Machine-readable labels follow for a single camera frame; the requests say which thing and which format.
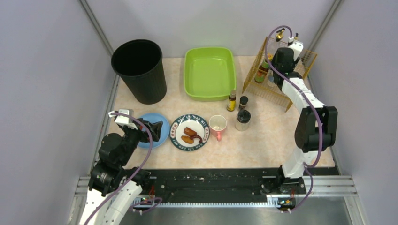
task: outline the black linear rail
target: black linear rail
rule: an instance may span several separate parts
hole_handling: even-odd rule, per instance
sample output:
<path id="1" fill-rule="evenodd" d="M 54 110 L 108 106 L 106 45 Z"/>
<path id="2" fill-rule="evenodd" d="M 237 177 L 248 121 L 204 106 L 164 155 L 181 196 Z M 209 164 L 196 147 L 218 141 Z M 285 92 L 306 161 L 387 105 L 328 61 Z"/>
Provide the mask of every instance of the black linear rail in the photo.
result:
<path id="1" fill-rule="evenodd" d="M 144 193 L 149 193 L 153 185 L 155 195 L 165 203 L 256 203 L 267 201 L 260 193 L 259 181 L 263 176 L 275 176 L 277 168 L 147 171 L 151 179 Z M 313 168 L 310 172 L 314 176 L 339 175 L 336 167 Z"/>

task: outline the gray wall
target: gray wall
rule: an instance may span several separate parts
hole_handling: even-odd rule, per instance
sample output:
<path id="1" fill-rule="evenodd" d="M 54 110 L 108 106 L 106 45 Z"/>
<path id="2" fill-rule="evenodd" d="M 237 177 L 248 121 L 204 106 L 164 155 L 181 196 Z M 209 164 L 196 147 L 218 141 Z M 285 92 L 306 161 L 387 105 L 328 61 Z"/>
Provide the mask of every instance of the gray wall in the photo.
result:
<path id="1" fill-rule="evenodd" d="M 67 222 L 113 74 L 76 0 L 0 3 L 2 225 Z"/>
<path id="2" fill-rule="evenodd" d="M 333 0 L 88 0 L 112 47 L 139 38 L 155 41 L 165 57 L 199 46 L 225 46 L 256 55 L 279 25 L 309 44 Z"/>
<path id="3" fill-rule="evenodd" d="M 311 80 L 338 109 L 334 152 L 370 224 L 397 224 L 398 2 L 345 1 L 315 49 Z"/>

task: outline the wire basket rack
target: wire basket rack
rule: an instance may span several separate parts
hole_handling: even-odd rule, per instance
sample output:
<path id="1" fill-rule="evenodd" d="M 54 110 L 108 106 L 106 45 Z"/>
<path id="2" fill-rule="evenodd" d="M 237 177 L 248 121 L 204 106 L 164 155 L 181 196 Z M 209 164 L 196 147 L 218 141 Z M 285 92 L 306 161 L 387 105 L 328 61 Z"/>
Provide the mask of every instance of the wire basket rack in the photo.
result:
<path id="1" fill-rule="evenodd" d="M 257 54 L 256 59 L 253 62 L 253 65 L 249 71 L 249 73 L 246 76 L 245 83 L 243 85 L 243 90 L 242 93 L 246 90 L 250 93 L 253 93 L 257 96 L 263 97 L 275 104 L 278 104 L 282 107 L 285 108 L 285 111 L 288 111 L 290 109 L 292 102 L 290 99 L 279 90 L 276 84 L 272 83 L 269 81 L 268 77 L 269 74 L 264 79 L 263 83 L 257 83 L 254 81 L 254 78 L 256 74 L 259 71 L 260 64 L 264 61 L 265 59 L 265 54 L 264 54 L 264 46 L 265 42 L 267 41 L 267 38 L 265 38 L 264 43 L 262 44 L 259 53 Z M 270 38 L 269 43 L 268 43 L 268 48 L 270 46 L 275 46 L 272 45 L 272 43 L 275 42 L 274 38 Z M 287 47 L 286 42 L 281 42 L 280 44 L 281 47 Z M 274 53 L 276 52 L 276 49 L 267 49 L 268 52 Z M 294 68 L 294 71 L 298 72 L 303 79 L 305 79 L 308 75 L 308 73 L 311 70 L 312 65 L 315 62 L 316 57 L 318 54 L 311 52 L 309 50 L 303 50 L 300 54 L 300 61 L 297 63 L 296 67 Z"/>

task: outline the metal frame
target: metal frame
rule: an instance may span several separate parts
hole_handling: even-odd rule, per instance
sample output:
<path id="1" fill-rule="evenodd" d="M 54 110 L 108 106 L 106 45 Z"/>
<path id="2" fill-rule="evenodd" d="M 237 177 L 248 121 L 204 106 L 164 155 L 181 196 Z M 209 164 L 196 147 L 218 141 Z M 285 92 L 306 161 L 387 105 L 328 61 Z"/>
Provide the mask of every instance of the metal frame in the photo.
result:
<path id="1" fill-rule="evenodd" d="M 89 4 L 87 3 L 86 0 L 78 0 L 84 9 L 85 13 L 87 14 L 90 22 L 92 23 L 95 31 L 97 32 L 100 40 L 102 41 L 107 53 L 111 56 L 114 52 L 110 42 L 108 41 L 104 31 L 102 30 L 100 24 L 98 23 L 93 11 L 91 10 Z M 316 47 L 319 38 L 321 37 L 322 33 L 324 32 L 325 28 L 327 27 L 330 19 L 334 15 L 335 11 L 337 8 L 340 6 L 340 4 L 343 2 L 343 0 L 335 0 L 333 3 L 330 11 L 326 15 L 322 25 L 318 29 L 318 32 L 316 33 L 314 39 L 312 40 L 309 50 L 312 50 Z M 111 93 L 109 95 L 109 99 L 107 102 L 107 107 L 106 111 L 104 112 L 104 118 L 102 121 L 102 127 L 101 131 L 99 133 L 98 141 L 97 141 L 97 146 L 95 148 L 95 154 L 94 158 L 92 161 L 92 166 L 94 165 L 96 159 L 98 158 L 97 154 L 97 149 L 100 146 L 102 137 L 106 134 L 109 124 L 110 124 L 110 119 L 107 116 L 107 112 L 111 111 L 114 107 L 115 104 L 115 97 L 117 93 L 117 88 L 118 88 L 118 83 L 119 83 L 119 76 L 115 74 L 115 79 L 114 83 L 112 86 Z M 335 157 L 335 154 L 333 154 L 333 157 L 335 159 L 335 163 L 339 165 L 339 161 Z M 308 176 L 304 176 L 304 183 L 307 187 L 310 185 L 310 179 Z M 86 201 L 86 192 L 87 192 L 87 185 L 88 185 L 88 180 L 89 177 L 81 177 L 79 179 L 75 196 L 73 199 L 70 215 L 69 215 L 69 220 L 68 220 L 68 225 L 76 225 L 78 224 L 79 218 L 81 217 Z M 159 207 L 275 207 L 275 199 L 277 198 L 284 198 L 288 197 L 287 195 L 267 195 L 269 197 L 270 202 L 264 202 L 264 203 L 247 203 L 247 204 L 233 204 L 233 203 L 221 203 L 221 204 L 213 204 L 213 203 L 162 203 L 159 205 Z M 347 206 L 347 211 L 349 213 L 349 216 L 351 218 L 352 224 L 353 225 L 366 225 L 368 224 L 367 218 L 364 214 L 363 208 L 360 204 L 360 200 L 358 198 L 358 193 L 356 191 L 354 182 L 352 180 L 351 176 L 314 176 L 314 188 L 309 196 L 311 198 L 313 197 L 344 197 L 346 206 Z"/>

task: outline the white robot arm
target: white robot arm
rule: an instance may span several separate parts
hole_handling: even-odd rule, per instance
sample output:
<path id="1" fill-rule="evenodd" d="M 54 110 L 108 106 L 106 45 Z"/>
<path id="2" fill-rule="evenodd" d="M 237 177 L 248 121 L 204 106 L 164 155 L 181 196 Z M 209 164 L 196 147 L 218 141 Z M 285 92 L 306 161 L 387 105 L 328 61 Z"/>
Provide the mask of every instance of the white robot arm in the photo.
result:
<path id="1" fill-rule="evenodd" d="M 109 113 L 109 117 L 114 117 L 114 112 Z M 133 111 L 120 109 L 118 113 L 132 115 Z M 144 124 L 154 142 L 159 140 L 163 122 L 150 123 L 138 119 Z M 137 173 L 131 181 L 124 185 L 116 198 L 111 202 L 107 201 L 94 214 L 88 225 L 118 225 L 123 219 L 127 210 L 142 192 L 142 186 L 149 180 L 149 172 L 133 169 L 124 169 L 136 149 L 139 142 L 149 142 L 148 133 L 138 129 L 138 125 L 125 116 L 117 116 L 115 122 L 124 131 L 121 137 L 116 133 L 108 134 L 102 139 L 99 149 L 99 161 L 90 173 L 90 181 L 87 190 L 87 201 L 80 219 L 80 225 L 85 225 L 89 216 L 98 208 L 110 195 L 115 195 L 114 191 L 123 184 L 127 177 Z"/>
<path id="2" fill-rule="evenodd" d="M 289 97 L 300 112 L 300 118 L 294 134 L 296 148 L 286 163 L 279 167 L 276 187 L 266 187 L 263 190 L 265 193 L 272 192 L 277 188 L 281 192 L 295 189 L 299 190 L 298 194 L 304 194 L 305 189 L 302 188 L 304 186 L 302 185 L 304 163 L 309 164 L 318 156 L 319 137 L 322 136 L 322 151 L 335 142 L 337 109 L 319 101 L 306 87 L 301 75 L 294 71 L 302 50 L 303 43 L 292 37 L 288 41 L 288 47 L 278 48 L 271 61 L 272 67 L 287 78 L 285 80 L 273 71 L 273 82 Z M 317 115 L 311 109 L 308 101 L 311 102 Z M 317 116 L 319 116 L 321 124 L 316 122 Z M 322 127 L 322 134 L 320 134 L 319 127 Z"/>

